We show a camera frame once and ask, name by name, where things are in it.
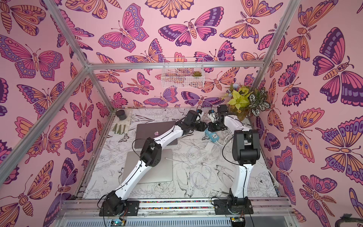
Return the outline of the teal power strip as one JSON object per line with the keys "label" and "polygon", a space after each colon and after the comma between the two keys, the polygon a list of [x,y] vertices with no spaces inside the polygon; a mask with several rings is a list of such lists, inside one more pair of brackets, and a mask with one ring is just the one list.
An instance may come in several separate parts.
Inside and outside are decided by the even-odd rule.
{"label": "teal power strip", "polygon": [[215,132],[211,132],[208,129],[206,129],[205,131],[205,136],[212,142],[212,143],[216,143],[219,141],[219,136],[215,133]]}

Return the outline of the dark grey laptop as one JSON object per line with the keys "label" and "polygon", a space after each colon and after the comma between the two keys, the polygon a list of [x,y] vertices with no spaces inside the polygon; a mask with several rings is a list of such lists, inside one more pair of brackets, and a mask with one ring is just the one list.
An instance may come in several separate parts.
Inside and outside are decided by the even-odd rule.
{"label": "dark grey laptop", "polygon": [[136,128],[136,141],[134,143],[134,148],[142,148],[145,139],[158,137],[174,126],[175,122],[158,122],[158,123],[148,123],[148,124],[138,124]]}

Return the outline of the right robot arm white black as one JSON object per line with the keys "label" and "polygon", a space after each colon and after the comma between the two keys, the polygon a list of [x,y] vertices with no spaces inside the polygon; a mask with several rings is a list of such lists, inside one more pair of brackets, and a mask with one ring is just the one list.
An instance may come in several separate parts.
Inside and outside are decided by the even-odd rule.
{"label": "right robot arm white black", "polygon": [[237,115],[232,114],[227,105],[220,105],[217,110],[208,112],[211,122],[210,132],[229,130],[233,133],[232,157],[234,165],[238,167],[236,178],[230,188],[227,202],[230,206],[246,205],[248,201],[248,182],[252,169],[261,157],[258,145],[258,132],[251,129]]}

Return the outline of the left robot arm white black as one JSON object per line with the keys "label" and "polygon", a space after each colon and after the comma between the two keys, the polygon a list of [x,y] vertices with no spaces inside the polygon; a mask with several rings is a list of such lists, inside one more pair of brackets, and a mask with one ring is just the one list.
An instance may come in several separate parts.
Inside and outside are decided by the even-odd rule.
{"label": "left robot arm white black", "polygon": [[125,214],[130,193],[143,176],[160,163],[163,149],[174,140],[190,134],[192,131],[207,129],[207,124],[201,121],[202,115],[201,109],[190,110],[185,117],[175,122],[165,133],[155,138],[146,138],[139,160],[131,173],[118,188],[102,197],[103,203],[100,207],[99,216],[112,217]]}

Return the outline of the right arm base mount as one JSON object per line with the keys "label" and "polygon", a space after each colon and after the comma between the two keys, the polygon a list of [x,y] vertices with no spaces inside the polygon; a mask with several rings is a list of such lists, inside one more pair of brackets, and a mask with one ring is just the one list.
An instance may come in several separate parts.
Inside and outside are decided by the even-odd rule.
{"label": "right arm base mount", "polygon": [[254,210],[249,199],[215,199],[212,201],[216,215],[237,215],[254,214]]}

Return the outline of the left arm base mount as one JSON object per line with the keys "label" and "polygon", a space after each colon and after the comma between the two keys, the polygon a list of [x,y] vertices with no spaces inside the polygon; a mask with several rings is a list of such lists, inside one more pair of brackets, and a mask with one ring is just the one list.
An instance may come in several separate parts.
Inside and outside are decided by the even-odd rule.
{"label": "left arm base mount", "polygon": [[103,202],[99,216],[116,217],[116,216],[137,216],[139,212],[140,201],[105,201]]}

